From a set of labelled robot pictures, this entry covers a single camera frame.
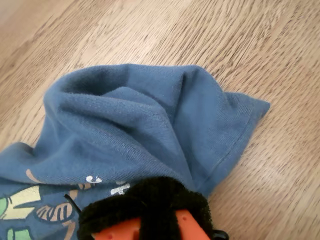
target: blue sweatshirt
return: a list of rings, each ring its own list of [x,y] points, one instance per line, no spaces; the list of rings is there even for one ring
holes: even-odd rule
[[[0,239],[77,239],[78,216],[64,194],[82,209],[141,179],[169,176],[207,197],[269,106],[223,92],[194,65],[67,74],[44,96],[35,147],[17,142],[0,153]]]

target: black wire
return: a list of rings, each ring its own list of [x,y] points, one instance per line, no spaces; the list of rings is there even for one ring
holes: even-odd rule
[[[68,202],[72,205],[72,207],[75,209],[75,211],[80,215],[81,210],[80,208],[76,205],[76,203],[72,200],[72,198],[68,195],[65,194],[64,197],[68,200]]]

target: green print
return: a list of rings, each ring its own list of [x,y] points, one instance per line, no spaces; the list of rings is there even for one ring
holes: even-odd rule
[[[28,229],[8,230],[6,235],[7,240],[32,240]]]

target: wooden floor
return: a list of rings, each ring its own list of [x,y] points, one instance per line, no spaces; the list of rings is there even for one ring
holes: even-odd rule
[[[320,240],[319,0],[0,1],[0,150],[35,144],[58,77],[119,63],[197,64],[271,102],[213,221],[232,240]]]

